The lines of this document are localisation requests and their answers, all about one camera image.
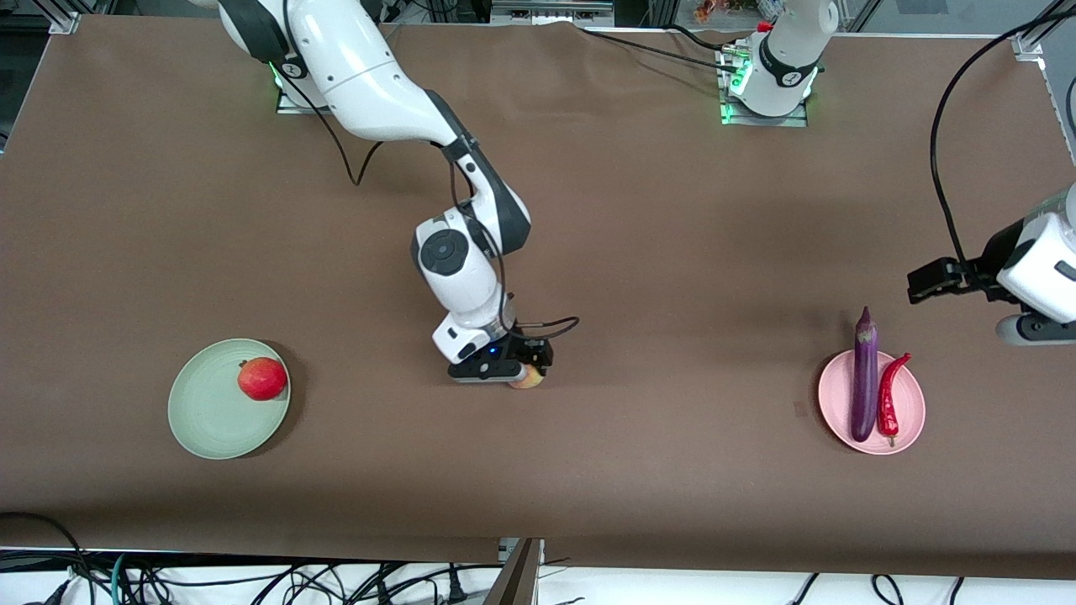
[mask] plate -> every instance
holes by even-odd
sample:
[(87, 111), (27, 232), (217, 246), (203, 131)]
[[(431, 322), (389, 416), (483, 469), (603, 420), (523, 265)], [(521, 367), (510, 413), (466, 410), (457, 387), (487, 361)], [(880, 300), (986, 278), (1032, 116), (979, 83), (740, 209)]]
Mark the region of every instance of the plate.
[(168, 424), (188, 452), (209, 460), (250, 453), (269, 440), (284, 421), (292, 377), (273, 399), (255, 402), (239, 390), (239, 364), (270, 357), (287, 365), (271, 347), (249, 338), (222, 340), (190, 357), (168, 395)]
[[(900, 424), (900, 433), (893, 439), (893, 446), (889, 445), (888, 438), (878, 433), (877, 425), (870, 432), (870, 436), (862, 444), (852, 439), (854, 354), (854, 351), (845, 351), (834, 357), (822, 370), (822, 379), (818, 383), (818, 402), (822, 408), (822, 418), (825, 419), (825, 423), (830, 425), (830, 430), (838, 439), (861, 452), (888, 455), (908, 449), (923, 432), (923, 423), (926, 421), (926, 403), (923, 400), (923, 390), (919, 388), (919, 382), (911, 375), (908, 366), (902, 367), (893, 378), (893, 407), (896, 409), (896, 422)], [(879, 379), (882, 370), (892, 361), (891, 355), (878, 353)]]

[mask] eggplant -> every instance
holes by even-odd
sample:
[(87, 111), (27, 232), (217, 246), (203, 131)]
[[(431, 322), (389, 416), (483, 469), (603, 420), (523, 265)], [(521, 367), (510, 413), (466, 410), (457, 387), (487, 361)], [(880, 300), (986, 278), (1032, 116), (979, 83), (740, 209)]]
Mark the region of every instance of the eggplant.
[(878, 421), (878, 326), (866, 307), (855, 324), (852, 376), (852, 439), (865, 441)]

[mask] white robotic arm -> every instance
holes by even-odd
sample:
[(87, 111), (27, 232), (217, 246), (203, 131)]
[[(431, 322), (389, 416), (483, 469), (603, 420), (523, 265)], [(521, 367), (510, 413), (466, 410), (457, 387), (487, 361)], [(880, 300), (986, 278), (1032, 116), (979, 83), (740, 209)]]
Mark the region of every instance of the white robotic arm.
[(524, 366), (543, 376), (552, 351), (548, 342), (530, 343), (538, 351), (509, 342), (514, 307), (490, 264), (523, 247), (530, 215), (448, 103), (404, 73), (362, 4), (222, 0), (220, 6), (232, 40), (278, 69), (293, 101), (323, 103), (364, 139), (429, 141), (459, 167), (473, 196), (419, 225), (411, 244), (415, 267), (449, 311), (434, 342), (459, 381), (519, 381)]
[(1013, 302), (1023, 310), (997, 324), (997, 336), (1005, 342), (1076, 343), (1074, 220), (1076, 185), (995, 234), (966, 268), (945, 257), (908, 273), (908, 299), (915, 305), (943, 294), (981, 291), (988, 300)]
[(760, 115), (791, 113), (810, 94), (818, 60), (839, 17), (833, 0), (784, 0), (784, 13), (771, 31), (737, 41), (748, 48), (748, 57), (730, 93)]

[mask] red chili pepper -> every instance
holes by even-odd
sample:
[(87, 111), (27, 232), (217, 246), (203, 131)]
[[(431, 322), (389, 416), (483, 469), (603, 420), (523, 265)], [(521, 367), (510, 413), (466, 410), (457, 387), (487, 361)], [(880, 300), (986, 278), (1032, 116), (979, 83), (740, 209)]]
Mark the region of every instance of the red chili pepper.
[(900, 360), (886, 366), (886, 371), (881, 375), (881, 384), (878, 386), (878, 432), (883, 437), (889, 437), (889, 447), (893, 447), (893, 437), (901, 431), (896, 423), (896, 408), (893, 407), (893, 378), (896, 372), (904, 367), (904, 364), (911, 360), (911, 355), (905, 353)]

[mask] pink plate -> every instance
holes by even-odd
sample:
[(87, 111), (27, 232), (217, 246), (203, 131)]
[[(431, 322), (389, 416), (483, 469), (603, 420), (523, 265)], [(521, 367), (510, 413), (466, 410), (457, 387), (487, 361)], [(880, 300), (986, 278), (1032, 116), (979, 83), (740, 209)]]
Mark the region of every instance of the pink plate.
[[(923, 391), (919, 388), (916, 377), (911, 376), (908, 366), (901, 368), (893, 379), (893, 407), (896, 408), (896, 421), (901, 431), (890, 447), (889, 439), (878, 433), (875, 425), (870, 436), (862, 444), (852, 440), (852, 366), (854, 351), (845, 351), (830, 362), (822, 370), (822, 379), (818, 383), (818, 400), (822, 408), (822, 417), (830, 430), (841, 441), (852, 449), (874, 455), (893, 454), (904, 451), (916, 442), (923, 432), (926, 420), (926, 404), (923, 402)], [(886, 353), (878, 353), (878, 378), (882, 370), (893, 361)], [(910, 363), (916, 363), (912, 357)]]

